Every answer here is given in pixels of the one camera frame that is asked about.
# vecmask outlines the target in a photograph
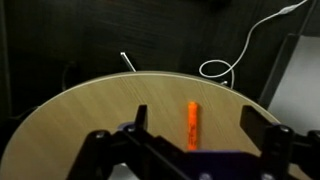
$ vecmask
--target orange marker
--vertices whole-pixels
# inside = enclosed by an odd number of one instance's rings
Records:
[[[197,123],[198,104],[192,101],[188,104],[188,150],[197,149]]]

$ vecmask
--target wooden tabletop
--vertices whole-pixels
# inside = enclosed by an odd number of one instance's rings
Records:
[[[187,105],[201,106],[199,149],[259,151],[239,126],[243,105],[277,120],[243,95],[205,79],[166,72],[122,73],[95,79],[50,99],[18,128],[4,153],[0,179],[62,180],[86,135],[112,133],[148,105],[148,131],[187,147]]]

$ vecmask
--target dark background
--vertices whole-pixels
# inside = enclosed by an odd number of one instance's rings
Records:
[[[199,76],[199,66],[208,59],[233,63],[256,22],[297,2],[232,0],[223,6],[205,0],[4,0],[13,114],[60,93],[70,61],[78,64],[76,82],[128,71],[120,51],[139,70]],[[303,30],[320,36],[319,3],[303,28],[311,4],[254,32],[235,68],[237,91],[258,100],[287,34]],[[205,71],[224,69],[212,65]]]

